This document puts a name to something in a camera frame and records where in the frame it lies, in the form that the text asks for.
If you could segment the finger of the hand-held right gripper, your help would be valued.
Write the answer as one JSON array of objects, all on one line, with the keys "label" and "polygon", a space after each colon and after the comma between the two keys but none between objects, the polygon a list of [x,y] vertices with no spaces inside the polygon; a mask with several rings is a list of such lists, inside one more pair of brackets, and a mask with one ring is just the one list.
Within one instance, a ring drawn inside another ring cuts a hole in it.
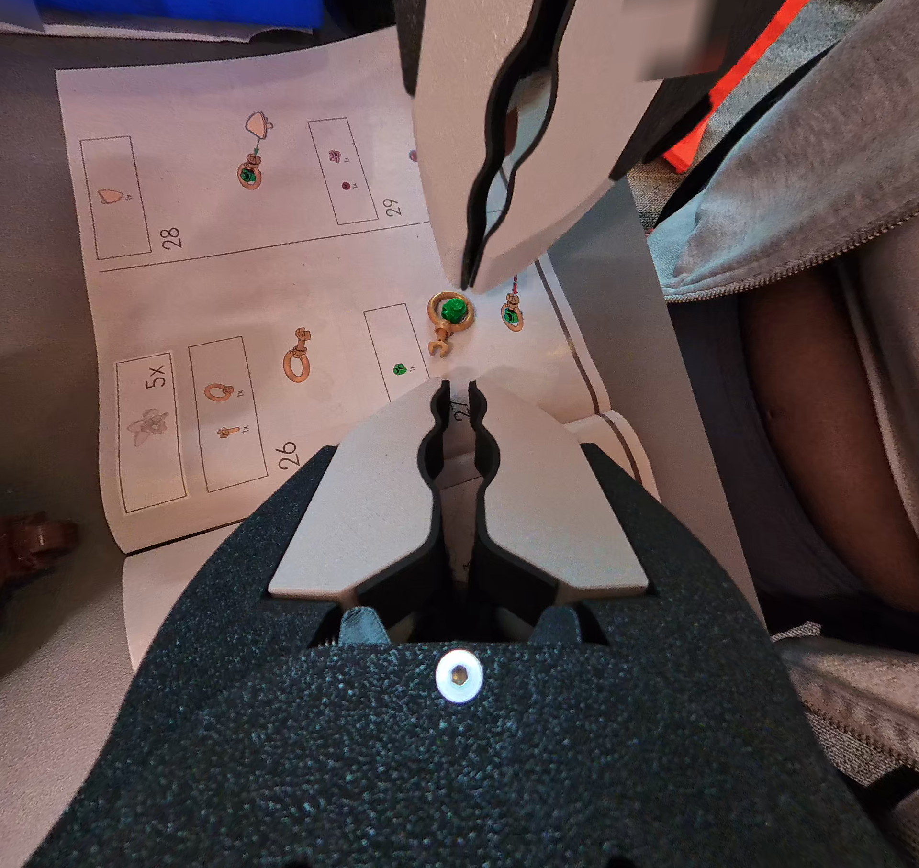
[{"label": "finger of the hand-held right gripper", "polygon": [[418,166],[448,281],[487,291],[486,200],[504,116],[543,0],[426,0],[413,102]]},{"label": "finger of the hand-held right gripper", "polygon": [[571,0],[549,59],[539,133],[472,281],[484,292],[535,261],[611,187],[610,174],[675,62],[674,0]]}]

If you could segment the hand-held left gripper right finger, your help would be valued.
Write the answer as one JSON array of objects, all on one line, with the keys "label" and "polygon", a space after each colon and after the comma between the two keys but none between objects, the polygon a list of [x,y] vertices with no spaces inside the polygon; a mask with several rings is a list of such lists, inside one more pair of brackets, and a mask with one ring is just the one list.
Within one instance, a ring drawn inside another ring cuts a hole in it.
[{"label": "hand-held left gripper right finger", "polygon": [[475,511],[469,587],[505,609],[646,593],[649,578],[581,443],[492,381],[469,384]]}]

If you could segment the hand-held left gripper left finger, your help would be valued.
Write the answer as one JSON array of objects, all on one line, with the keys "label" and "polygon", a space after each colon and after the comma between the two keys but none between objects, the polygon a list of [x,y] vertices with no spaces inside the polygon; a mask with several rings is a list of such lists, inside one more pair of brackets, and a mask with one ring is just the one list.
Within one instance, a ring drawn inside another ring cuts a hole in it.
[{"label": "hand-held left gripper left finger", "polygon": [[342,609],[448,602],[451,572],[436,478],[450,385],[432,378],[340,442],[282,555],[269,595]]}]

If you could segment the grey desk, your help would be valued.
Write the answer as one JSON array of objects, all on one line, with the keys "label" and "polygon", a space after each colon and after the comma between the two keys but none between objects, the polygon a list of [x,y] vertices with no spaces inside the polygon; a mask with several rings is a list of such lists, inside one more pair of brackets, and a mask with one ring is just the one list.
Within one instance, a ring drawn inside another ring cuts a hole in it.
[{"label": "grey desk", "polygon": [[[98,486],[97,352],[55,72],[312,44],[287,31],[249,44],[2,35],[2,159],[17,173],[2,187],[2,513],[45,511],[82,537],[2,610],[2,866],[27,862],[62,814],[133,677],[124,555]],[[665,505],[761,613],[628,181],[549,256]]]}]

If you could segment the person in grey hoodie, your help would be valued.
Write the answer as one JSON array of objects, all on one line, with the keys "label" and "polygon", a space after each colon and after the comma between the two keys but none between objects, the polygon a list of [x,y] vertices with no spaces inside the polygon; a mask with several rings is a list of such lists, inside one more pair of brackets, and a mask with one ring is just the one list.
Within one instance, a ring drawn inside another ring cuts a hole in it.
[{"label": "person in grey hoodie", "polygon": [[[668,306],[737,299],[747,370],[743,295],[804,274],[836,283],[916,534],[917,13],[917,0],[881,1],[780,83],[690,173],[648,241]],[[865,590],[869,642],[810,621],[820,637],[916,655],[917,612]]]}]

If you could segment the toy instruction booklet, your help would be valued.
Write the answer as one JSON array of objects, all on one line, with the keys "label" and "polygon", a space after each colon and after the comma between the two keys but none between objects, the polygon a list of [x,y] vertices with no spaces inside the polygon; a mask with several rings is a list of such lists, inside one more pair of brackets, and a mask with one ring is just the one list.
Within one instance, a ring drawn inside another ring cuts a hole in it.
[{"label": "toy instruction booklet", "polygon": [[450,512],[473,502],[468,381],[500,376],[660,492],[549,256],[428,352],[444,276],[394,27],[251,58],[59,70],[99,373],[99,479],[138,668],[219,543],[319,448],[449,379]]}]

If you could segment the person's leg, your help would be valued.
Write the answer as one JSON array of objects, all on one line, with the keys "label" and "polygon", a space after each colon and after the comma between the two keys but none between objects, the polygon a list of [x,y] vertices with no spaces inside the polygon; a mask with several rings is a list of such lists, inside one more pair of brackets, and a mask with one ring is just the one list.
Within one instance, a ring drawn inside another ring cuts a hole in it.
[{"label": "person's leg", "polygon": [[740,321],[764,426],[803,510],[875,596],[917,612],[917,534],[836,283],[804,274],[747,293]]}]

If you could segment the brown toy piece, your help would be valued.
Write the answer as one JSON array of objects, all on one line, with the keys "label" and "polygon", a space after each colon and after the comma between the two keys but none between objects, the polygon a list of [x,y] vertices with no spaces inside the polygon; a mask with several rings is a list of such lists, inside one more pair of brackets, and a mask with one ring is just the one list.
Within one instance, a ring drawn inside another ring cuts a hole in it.
[{"label": "brown toy piece", "polygon": [[71,521],[52,520],[45,512],[2,516],[2,595],[52,568],[78,543],[78,527]]}]

